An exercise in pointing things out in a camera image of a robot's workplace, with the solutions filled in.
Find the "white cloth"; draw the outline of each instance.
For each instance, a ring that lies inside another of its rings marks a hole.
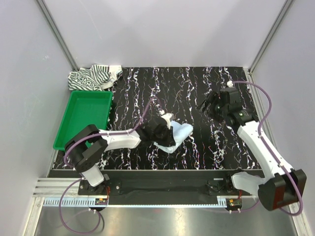
[[[183,143],[183,141],[192,134],[193,126],[190,124],[179,124],[176,121],[171,122],[171,126],[173,127],[173,137],[175,140],[176,145],[171,147],[164,147],[161,145],[158,145],[154,142],[154,145],[157,146],[159,149],[167,152],[167,153],[173,153],[179,145]]]
[[[68,76],[69,90],[102,91],[113,86],[122,75],[120,65],[93,65],[90,69],[80,68]]]

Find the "metal corner post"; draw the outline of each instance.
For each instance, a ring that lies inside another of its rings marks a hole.
[[[35,0],[36,3],[39,6],[39,9],[41,10],[41,12],[43,13],[46,22],[48,23],[49,28],[52,30],[54,36],[56,37],[56,40],[58,41],[65,57],[67,58],[72,70],[78,71],[79,67],[77,65],[77,63],[75,62],[70,50],[68,49],[62,35],[60,34],[56,23],[54,22],[54,19],[49,11],[49,9],[47,8],[44,0]]]
[[[286,14],[288,13],[288,11],[290,10],[292,4],[294,3],[295,0],[286,0],[281,11],[279,12],[275,22],[273,23],[273,25],[271,26],[271,29],[269,30],[267,37],[265,38],[265,41],[263,42],[263,44],[261,45],[254,61],[252,62],[251,66],[248,68],[250,74],[252,74],[254,72],[254,70],[257,67],[257,64],[259,63],[262,55],[264,54],[264,52],[266,51],[269,43],[271,42],[273,36],[275,35],[275,33],[277,32],[280,24],[282,23],[283,19],[285,18]]]

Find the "black marble table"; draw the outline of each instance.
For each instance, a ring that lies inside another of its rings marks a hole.
[[[150,67],[124,68],[123,77],[110,90],[113,106],[108,130],[133,128],[151,96],[157,96],[175,121],[193,125],[193,134],[168,154],[154,145],[137,149],[117,149],[103,154],[101,170],[183,170],[259,169],[244,142],[226,124],[201,114],[197,109],[210,90],[219,91],[228,80],[246,80],[241,67]],[[254,110],[249,87],[237,85],[244,108]],[[146,118],[157,115],[154,104]],[[53,169],[68,169],[59,153]]]

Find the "light blue cloth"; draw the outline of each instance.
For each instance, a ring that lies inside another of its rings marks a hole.
[[[173,127],[173,137],[176,145],[171,147],[164,147],[154,143],[159,149],[167,152],[173,153],[179,145],[183,143],[183,141],[192,133],[193,127],[190,124],[179,124],[176,121],[171,122],[171,126]]]

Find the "green plastic basket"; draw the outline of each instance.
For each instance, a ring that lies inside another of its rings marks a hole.
[[[106,129],[113,93],[110,91],[73,91],[55,139],[54,149],[64,145],[89,124]]]

